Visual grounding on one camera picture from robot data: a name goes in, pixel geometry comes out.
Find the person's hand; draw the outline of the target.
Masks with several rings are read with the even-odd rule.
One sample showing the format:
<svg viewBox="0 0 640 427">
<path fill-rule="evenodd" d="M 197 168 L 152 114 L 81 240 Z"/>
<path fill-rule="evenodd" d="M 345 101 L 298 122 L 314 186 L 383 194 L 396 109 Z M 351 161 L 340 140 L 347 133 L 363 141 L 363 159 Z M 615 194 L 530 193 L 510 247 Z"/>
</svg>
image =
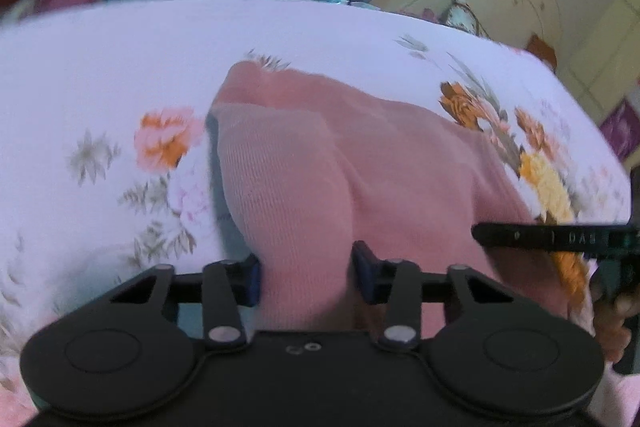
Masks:
<svg viewBox="0 0 640 427">
<path fill-rule="evenodd" d="M 593 303 L 593 330 L 605 358 L 619 362 L 631 340 L 631 331 L 625 321 L 639 312 L 639 288 L 630 294 L 620 294 L 614 300 L 605 297 L 600 277 L 590 281 Z"/>
</svg>

